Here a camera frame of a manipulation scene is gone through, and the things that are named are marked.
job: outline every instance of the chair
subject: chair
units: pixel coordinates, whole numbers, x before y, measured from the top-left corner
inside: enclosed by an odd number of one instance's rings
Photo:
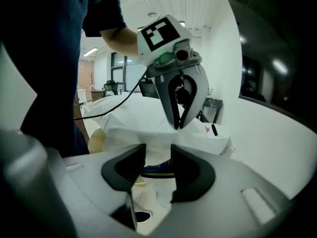
[[[152,80],[146,78],[140,82],[140,90],[143,96],[159,99],[158,92],[153,84]]]
[[[104,88],[106,91],[112,91],[114,95],[118,95],[118,83],[114,80],[108,80],[106,84],[104,84]]]

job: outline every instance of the ceiling light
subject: ceiling light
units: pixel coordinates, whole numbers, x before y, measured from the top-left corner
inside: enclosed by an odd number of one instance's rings
[[[240,35],[240,42],[241,44],[245,44],[247,42],[247,39]]]
[[[150,12],[148,13],[148,16],[151,17],[151,18],[154,18],[157,16],[157,13],[156,12]]]
[[[127,61],[132,61],[132,60],[127,60]],[[118,61],[117,63],[124,63],[124,61]]]
[[[95,52],[97,50],[98,50],[97,48],[93,48],[92,50],[89,50],[87,53],[85,53],[83,56],[87,57],[87,56],[89,56],[90,54],[92,54],[93,52]]]
[[[273,65],[275,67],[276,70],[278,70],[279,73],[286,75],[288,73],[288,69],[285,66],[285,64],[282,63],[282,61],[275,59],[273,60]]]

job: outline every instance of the person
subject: person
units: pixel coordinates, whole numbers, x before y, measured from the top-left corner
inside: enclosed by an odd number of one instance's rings
[[[82,29],[115,52],[136,57],[136,33],[126,27],[120,0],[0,0],[0,40],[37,97],[21,127],[62,157],[88,154],[74,124]]]

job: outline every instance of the white sheet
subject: white sheet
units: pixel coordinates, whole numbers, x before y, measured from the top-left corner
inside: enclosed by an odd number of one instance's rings
[[[87,106],[85,116],[104,113],[118,105],[127,95],[107,96]],[[184,109],[179,105],[180,114]],[[229,135],[215,124],[215,137],[210,123],[192,120],[184,129],[174,130],[166,119],[159,99],[132,96],[119,108],[98,118],[93,118],[106,133],[104,151],[131,144],[147,145],[147,165],[158,165],[170,159],[170,145],[187,146],[219,155],[225,148]]]

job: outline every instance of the white cloth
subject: white cloth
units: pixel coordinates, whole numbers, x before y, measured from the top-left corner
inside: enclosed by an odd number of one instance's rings
[[[107,96],[87,106],[85,116],[104,113],[118,105],[126,94]],[[180,114],[184,109],[178,105]],[[187,146],[219,155],[225,148],[229,135],[216,124],[215,137],[210,123],[193,119],[182,130],[174,130],[168,123],[159,99],[132,94],[111,113],[93,118],[106,134],[104,151],[111,151],[131,144],[145,143],[146,166],[158,165],[170,159],[170,145]]]
[[[172,205],[173,192],[176,190],[175,178],[146,178],[142,177],[148,188],[155,191],[158,204],[166,210],[170,210]]]

